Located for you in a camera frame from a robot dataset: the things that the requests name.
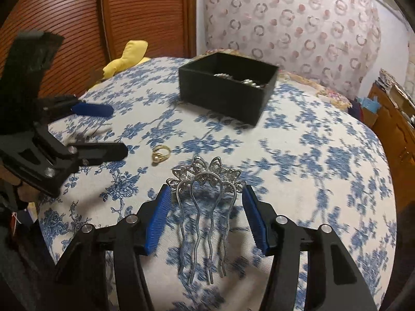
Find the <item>gold ring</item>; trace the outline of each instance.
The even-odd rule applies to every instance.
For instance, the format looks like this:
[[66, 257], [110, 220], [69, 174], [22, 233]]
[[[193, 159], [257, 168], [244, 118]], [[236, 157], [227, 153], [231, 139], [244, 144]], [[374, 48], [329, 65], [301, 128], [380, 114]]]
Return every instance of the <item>gold ring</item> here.
[[[167, 150], [167, 154], [163, 155], [161, 153], [158, 153], [158, 150]], [[170, 148], [168, 148], [166, 145], [157, 145], [155, 148], [153, 148], [153, 153], [151, 154], [151, 159], [155, 164], [158, 164], [160, 162], [163, 162], [164, 160], [167, 160], [170, 156]]]

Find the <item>red tag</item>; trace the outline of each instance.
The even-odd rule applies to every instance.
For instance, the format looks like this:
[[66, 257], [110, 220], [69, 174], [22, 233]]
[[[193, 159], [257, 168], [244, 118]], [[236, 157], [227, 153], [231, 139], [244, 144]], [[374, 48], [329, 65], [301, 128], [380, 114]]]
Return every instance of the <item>red tag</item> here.
[[17, 226], [17, 218], [16, 213], [12, 213], [12, 219], [10, 220], [10, 230], [12, 231], [12, 237], [14, 237], [16, 233], [16, 226]]

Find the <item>wooden dresser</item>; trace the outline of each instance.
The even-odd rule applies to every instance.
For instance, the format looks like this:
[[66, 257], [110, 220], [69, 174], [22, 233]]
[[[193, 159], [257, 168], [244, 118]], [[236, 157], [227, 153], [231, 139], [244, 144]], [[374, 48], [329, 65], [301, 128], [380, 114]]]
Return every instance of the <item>wooden dresser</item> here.
[[372, 130], [383, 145], [395, 191], [396, 209], [415, 201], [415, 130], [389, 96], [373, 84], [369, 98], [378, 97], [382, 107]]

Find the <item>drawer handle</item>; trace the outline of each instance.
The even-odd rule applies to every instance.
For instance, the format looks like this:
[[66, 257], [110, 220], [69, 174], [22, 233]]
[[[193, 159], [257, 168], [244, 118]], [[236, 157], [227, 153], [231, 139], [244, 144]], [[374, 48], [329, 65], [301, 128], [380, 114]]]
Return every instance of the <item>drawer handle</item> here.
[[405, 148], [402, 150], [402, 152], [399, 154], [399, 158], [402, 158], [403, 154], [406, 152], [406, 146]]
[[400, 162], [403, 162], [405, 159], [406, 159], [406, 157], [409, 155], [409, 152], [406, 152], [405, 154], [404, 154], [404, 156], [402, 157], [402, 159], [401, 159], [401, 161]]

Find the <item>open black box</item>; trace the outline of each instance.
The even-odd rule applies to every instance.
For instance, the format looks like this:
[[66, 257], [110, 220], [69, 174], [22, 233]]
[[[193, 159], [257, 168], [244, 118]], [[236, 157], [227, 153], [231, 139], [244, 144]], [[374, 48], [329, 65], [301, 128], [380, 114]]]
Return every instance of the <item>open black box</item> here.
[[[233, 80], [214, 76], [229, 74]], [[250, 58], [215, 53], [179, 68], [180, 97], [189, 103], [256, 125], [271, 97], [278, 67]], [[257, 89], [243, 84], [253, 80]]]

